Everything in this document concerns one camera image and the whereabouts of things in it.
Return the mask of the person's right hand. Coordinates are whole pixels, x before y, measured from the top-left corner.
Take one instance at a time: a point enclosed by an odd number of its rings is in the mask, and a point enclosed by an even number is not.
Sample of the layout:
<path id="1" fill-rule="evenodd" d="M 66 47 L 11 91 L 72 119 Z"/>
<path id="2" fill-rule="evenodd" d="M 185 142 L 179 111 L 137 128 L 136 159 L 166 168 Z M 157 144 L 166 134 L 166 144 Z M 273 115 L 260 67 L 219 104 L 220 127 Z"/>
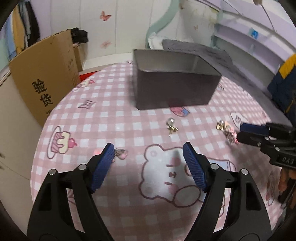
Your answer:
<path id="1" fill-rule="evenodd" d="M 278 189 L 280 192 L 284 192 L 287 189 L 287 183 L 289 179 L 296 180 L 296 171 L 292 169 L 282 168 L 280 172 L 280 181 Z M 293 191 L 292 201 L 290 202 L 290 208 L 294 208 L 296 204 L 295 190 Z"/>

